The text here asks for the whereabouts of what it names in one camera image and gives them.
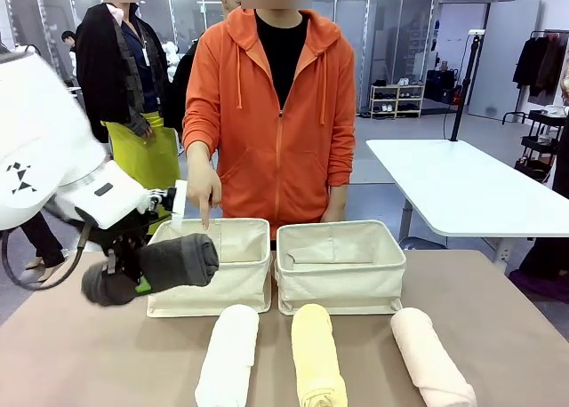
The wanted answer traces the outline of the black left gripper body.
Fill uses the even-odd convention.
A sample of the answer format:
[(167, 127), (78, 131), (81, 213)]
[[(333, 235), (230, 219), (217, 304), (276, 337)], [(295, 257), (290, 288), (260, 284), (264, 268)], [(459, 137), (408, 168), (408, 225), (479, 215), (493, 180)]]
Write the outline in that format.
[(104, 252), (108, 252), (114, 243), (122, 238), (143, 239), (155, 221), (155, 211), (139, 213), (134, 210), (108, 229), (93, 227), (88, 235), (88, 241), (99, 245)]

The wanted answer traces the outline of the person's right hand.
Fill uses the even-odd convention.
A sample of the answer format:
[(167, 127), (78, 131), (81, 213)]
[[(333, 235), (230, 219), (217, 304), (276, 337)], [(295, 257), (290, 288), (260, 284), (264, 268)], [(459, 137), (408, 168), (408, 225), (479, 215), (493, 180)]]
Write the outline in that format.
[(220, 206), (222, 186), (214, 170), (209, 148), (201, 141), (187, 149), (187, 198), (199, 210), (204, 229), (209, 227), (211, 210)]

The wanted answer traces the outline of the person's left hand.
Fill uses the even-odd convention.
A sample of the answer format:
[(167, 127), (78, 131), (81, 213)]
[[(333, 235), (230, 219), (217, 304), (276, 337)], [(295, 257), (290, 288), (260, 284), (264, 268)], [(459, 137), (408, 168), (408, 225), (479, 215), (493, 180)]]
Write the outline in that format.
[(330, 201), (322, 218), (322, 223), (341, 222), (346, 219), (346, 202)]

